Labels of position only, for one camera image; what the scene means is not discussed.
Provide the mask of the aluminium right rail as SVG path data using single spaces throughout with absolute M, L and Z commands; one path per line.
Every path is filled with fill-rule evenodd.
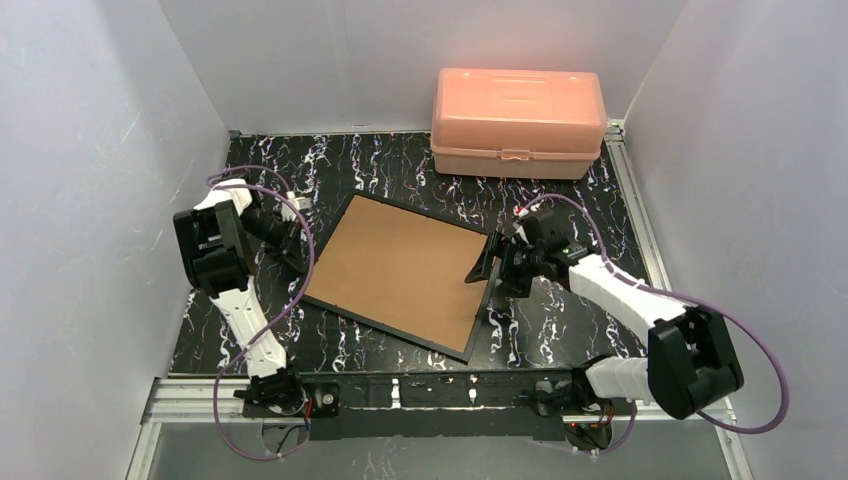
M 630 216 L 635 238 L 639 245 L 647 279 L 653 287 L 671 290 L 672 285 L 640 191 L 633 163 L 627 150 L 623 119 L 612 119 L 604 135 L 604 145 L 615 170 L 619 189 Z

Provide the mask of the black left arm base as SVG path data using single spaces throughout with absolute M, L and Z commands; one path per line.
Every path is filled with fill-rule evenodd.
M 233 396 L 249 409 L 277 416 L 332 418 L 339 414 L 341 390 L 337 383 L 305 382 L 294 369 L 279 369 L 266 377 L 253 376 Z

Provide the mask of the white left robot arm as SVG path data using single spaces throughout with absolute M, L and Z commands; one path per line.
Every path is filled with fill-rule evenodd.
M 255 290 L 258 273 L 249 237 L 265 243 L 269 255 L 297 273 L 307 272 L 297 214 L 311 201 L 284 193 L 279 213 L 266 211 L 256 191 L 243 179 L 226 180 L 210 189 L 200 203 L 173 217 L 187 278 L 212 301 L 238 344 L 245 348 L 248 375 L 264 379 L 289 369 L 284 347 L 266 328 Z

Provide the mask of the pink plastic storage box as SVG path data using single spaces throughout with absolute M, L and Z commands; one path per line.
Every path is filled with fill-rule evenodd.
M 607 127 L 594 73 L 444 68 L 430 141 L 440 174 L 579 180 Z

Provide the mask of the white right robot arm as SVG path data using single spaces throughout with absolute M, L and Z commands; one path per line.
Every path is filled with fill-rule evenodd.
M 514 227 L 510 236 L 488 234 L 466 282 L 491 281 L 504 297 L 526 298 L 534 279 L 544 277 L 599 306 L 647 348 L 643 357 L 596 357 L 538 395 L 539 401 L 588 407 L 606 399 L 641 400 L 685 419 L 743 386 L 726 322 L 717 312 L 646 291 L 610 267 L 599 249 L 571 241 L 552 211 L 530 213 Z

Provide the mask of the aluminium front rail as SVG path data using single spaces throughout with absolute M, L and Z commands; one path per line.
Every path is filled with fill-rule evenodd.
M 350 393 L 336 394 L 340 408 L 354 412 L 513 412 L 517 407 L 506 394 L 486 386 L 481 377 L 466 385 L 457 376 L 435 387 L 391 377 L 387 382 L 354 387 Z M 142 420 L 144 422 L 252 422 L 277 418 L 266 410 L 255 410 L 234 396 L 247 387 L 243 379 L 177 378 L 154 383 Z

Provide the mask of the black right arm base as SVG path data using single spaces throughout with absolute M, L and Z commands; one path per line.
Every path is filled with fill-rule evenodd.
M 573 453 L 593 457 L 619 449 L 632 435 L 638 413 L 634 402 L 596 395 L 581 372 L 567 379 L 537 381 L 518 394 L 513 405 L 527 407 L 544 418 L 580 416 L 583 419 L 565 422 L 566 441 Z M 612 423 L 617 406 L 625 407 L 628 421 L 624 432 L 614 439 Z

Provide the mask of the aluminium rail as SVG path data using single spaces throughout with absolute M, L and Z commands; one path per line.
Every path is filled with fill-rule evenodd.
M 517 407 L 506 394 L 486 386 L 481 377 L 466 385 L 457 376 L 435 387 L 391 377 L 387 382 L 354 387 L 350 393 L 336 394 L 340 408 L 354 412 L 513 412 Z M 247 387 L 243 379 L 177 378 L 154 383 L 142 420 L 144 422 L 252 422 L 277 418 L 266 410 L 255 410 L 234 396 Z
M 639 245 L 647 279 L 653 287 L 671 290 L 672 285 L 640 191 L 633 163 L 627 150 L 623 119 L 612 119 L 604 135 L 604 145 L 615 170 L 619 189 L 630 216 L 635 238 Z

